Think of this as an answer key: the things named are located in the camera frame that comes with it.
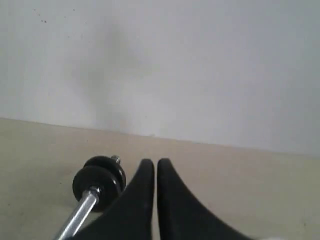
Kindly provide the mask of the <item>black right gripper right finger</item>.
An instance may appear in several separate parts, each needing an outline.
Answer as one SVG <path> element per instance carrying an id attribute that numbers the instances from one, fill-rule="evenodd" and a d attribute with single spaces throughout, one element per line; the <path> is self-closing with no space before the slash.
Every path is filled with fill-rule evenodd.
<path id="1" fill-rule="evenodd" d="M 162 240 L 247 238 L 219 219 L 193 195 L 168 158 L 157 163 L 157 213 Z"/>

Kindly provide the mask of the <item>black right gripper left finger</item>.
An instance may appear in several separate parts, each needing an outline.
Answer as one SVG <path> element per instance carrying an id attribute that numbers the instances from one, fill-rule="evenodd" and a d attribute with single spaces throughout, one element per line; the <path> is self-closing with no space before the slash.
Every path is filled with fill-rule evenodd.
<path id="1" fill-rule="evenodd" d="M 142 159 L 121 196 L 96 220 L 74 235 L 75 240 L 151 240 L 154 164 Z"/>

